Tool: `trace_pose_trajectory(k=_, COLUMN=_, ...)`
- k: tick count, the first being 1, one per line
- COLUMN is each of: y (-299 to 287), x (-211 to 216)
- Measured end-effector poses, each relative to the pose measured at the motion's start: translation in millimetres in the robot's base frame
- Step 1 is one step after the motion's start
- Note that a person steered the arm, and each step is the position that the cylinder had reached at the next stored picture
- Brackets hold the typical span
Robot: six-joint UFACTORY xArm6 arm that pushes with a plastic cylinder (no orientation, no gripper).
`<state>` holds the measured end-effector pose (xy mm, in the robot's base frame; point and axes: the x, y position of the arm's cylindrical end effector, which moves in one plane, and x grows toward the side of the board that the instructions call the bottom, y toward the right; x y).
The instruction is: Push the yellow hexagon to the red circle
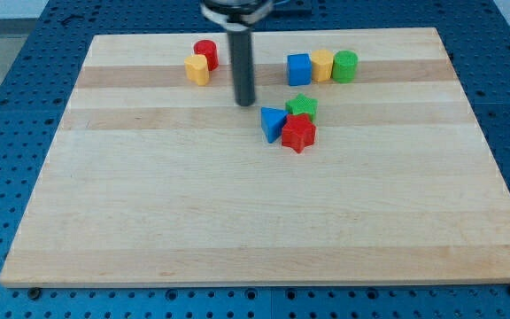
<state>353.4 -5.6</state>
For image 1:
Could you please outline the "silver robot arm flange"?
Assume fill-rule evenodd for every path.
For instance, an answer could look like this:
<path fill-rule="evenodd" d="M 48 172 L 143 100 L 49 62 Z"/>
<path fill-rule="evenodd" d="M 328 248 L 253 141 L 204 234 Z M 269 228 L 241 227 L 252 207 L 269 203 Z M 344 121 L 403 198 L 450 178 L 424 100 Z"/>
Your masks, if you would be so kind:
<path fill-rule="evenodd" d="M 201 0 L 202 14 L 221 26 L 252 26 L 274 9 L 273 0 Z"/>

